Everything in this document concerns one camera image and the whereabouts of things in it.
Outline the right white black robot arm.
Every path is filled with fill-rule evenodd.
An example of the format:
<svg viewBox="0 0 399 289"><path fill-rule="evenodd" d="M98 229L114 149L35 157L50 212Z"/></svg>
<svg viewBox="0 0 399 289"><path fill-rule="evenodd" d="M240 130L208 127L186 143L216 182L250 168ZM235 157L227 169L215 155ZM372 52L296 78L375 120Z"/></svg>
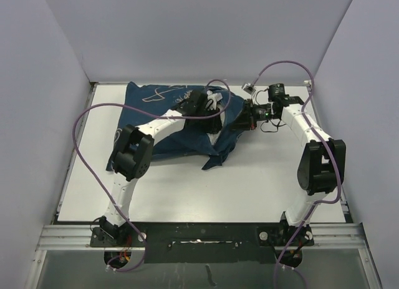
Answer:
<svg viewBox="0 0 399 289"><path fill-rule="evenodd" d="M346 145L324 132L305 110L299 96L286 93L284 84L267 88L268 103L244 101L243 110L232 123L233 130L254 130L259 122L279 120L295 135L303 148L297 169L301 188L294 203L283 213L286 224L277 231L278 239L293 244L300 237L298 227L307 225L311 215L321 203L328 203L328 194L338 190L344 181Z"/></svg>

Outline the dark blue embroidered pillowcase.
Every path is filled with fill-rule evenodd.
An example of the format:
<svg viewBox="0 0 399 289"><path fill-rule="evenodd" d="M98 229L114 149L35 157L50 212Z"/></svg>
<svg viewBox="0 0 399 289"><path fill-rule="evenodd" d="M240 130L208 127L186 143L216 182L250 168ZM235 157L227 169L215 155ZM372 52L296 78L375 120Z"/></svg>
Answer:
<svg viewBox="0 0 399 289"><path fill-rule="evenodd" d="M203 91L203 86L189 85L145 85L129 82L125 92L125 105L155 115L163 115L168 109L189 98L192 91ZM231 130L230 124L243 109L244 99L231 94L231 102L222 115L223 129L217 134L207 134L196 127L171 134L156 144L153 160L163 160L186 155L207 155L209 160L202 167L209 170L221 166L234 150L241 130Z"/></svg>

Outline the white pillow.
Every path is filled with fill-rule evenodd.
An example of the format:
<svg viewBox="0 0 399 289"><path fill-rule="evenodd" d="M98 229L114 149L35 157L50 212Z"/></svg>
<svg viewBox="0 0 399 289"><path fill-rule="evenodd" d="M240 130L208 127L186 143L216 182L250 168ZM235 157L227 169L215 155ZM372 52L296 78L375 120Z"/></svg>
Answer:
<svg viewBox="0 0 399 289"><path fill-rule="evenodd" d="M213 117L206 125L206 134L211 145L215 145L221 135L226 120L225 112Z"/></svg>

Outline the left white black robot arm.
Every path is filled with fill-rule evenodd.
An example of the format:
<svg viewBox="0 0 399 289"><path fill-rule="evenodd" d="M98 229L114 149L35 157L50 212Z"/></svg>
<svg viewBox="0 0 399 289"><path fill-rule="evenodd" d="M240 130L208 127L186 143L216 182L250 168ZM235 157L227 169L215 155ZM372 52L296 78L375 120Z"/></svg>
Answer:
<svg viewBox="0 0 399 289"><path fill-rule="evenodd" d="M168 109L161 117L139 126L126 125L116 141L110 160L113 188L105 215L99 220L105 239L114 246L127 238L127 222L133 191L150 166L154 146L191 125L205 133L223 128L223 96L219 92L192 91L189 98Z"/></svg>

